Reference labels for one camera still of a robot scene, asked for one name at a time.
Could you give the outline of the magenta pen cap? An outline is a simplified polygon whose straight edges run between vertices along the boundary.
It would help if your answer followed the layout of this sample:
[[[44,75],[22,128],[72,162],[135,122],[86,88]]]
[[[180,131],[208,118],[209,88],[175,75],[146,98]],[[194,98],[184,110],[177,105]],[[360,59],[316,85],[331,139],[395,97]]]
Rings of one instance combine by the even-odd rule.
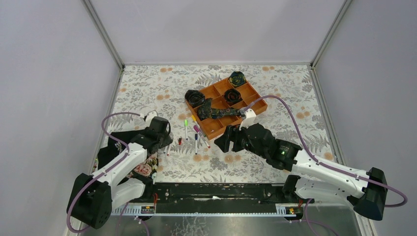
[[[193,126],[193,128],[194,128],[194,130],[195,130],[197,133],[200,133],[200,132],[201,132],[201,131],[200,131],[200,129],[198,128],[198,126],[194,125],[194,126]]]

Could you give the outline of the white pen blue tip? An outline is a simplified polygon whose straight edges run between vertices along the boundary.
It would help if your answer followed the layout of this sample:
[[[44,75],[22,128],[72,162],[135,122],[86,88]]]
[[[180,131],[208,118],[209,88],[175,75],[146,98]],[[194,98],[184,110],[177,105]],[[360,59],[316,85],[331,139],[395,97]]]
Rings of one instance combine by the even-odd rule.
[[[195,150],[195,155],[198,154],[198,141],[194,140],[194,150]]]

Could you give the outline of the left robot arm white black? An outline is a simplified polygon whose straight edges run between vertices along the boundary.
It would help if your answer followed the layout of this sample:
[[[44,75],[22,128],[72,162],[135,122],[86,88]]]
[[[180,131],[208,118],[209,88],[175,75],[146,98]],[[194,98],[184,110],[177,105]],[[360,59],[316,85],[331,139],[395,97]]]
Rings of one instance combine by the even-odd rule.
[[[108,133],[107,145],[97,154],[98,169],[81,173],[74,181],[66,209],[67,227],[75,218],[101,228],[111,212],[131,200],[155,198],[152,189],[159,168],[158,151],[172,142],[171,125],[155,112],[143,116],[142,130]]]

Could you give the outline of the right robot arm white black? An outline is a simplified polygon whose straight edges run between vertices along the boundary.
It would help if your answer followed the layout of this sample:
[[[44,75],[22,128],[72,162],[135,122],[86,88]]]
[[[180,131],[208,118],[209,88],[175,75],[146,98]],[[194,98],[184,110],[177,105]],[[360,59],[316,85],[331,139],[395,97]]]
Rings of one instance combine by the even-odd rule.
[[[228,125],[214,143],[223,152],[246,150],[276,169],[293,173],[287,182],[302,199],[335,201],[351,206],[363,217],[383,219],[387,181],[378,168],[365,171],[322,158],[314,160],[301,146],[275,138],[258,123],[244,128]]]

